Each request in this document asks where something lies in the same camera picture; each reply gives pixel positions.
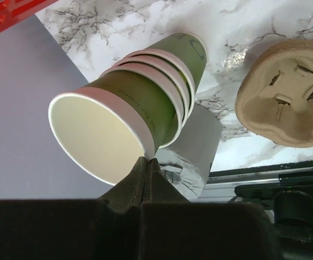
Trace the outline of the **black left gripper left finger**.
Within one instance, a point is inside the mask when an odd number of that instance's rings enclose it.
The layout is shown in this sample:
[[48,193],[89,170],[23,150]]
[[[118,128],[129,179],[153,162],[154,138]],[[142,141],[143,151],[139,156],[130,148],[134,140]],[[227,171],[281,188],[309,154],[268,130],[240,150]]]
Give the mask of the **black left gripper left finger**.
[[135,259],[146,170],[97,199],[0,200],[0,259]]

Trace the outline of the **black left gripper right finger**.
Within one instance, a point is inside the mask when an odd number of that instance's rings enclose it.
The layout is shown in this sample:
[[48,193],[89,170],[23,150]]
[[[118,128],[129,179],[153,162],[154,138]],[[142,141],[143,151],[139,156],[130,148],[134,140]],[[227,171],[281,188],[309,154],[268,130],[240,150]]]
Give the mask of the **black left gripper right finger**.
[[140,206],[140,259],[278,259],[278,239],[261,207],[190,203],[153,159]]

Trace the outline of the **green paper coffee cup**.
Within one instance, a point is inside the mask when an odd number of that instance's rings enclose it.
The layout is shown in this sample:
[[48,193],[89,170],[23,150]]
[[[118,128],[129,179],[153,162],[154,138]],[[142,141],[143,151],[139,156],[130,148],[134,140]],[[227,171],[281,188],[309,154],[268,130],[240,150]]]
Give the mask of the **green paper coffee cup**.
[[114,70],[53,98],[48,117],[66,154],[91,176],[116,185],[139,157],[152,159],[172,143],[184,105],[162,73]]

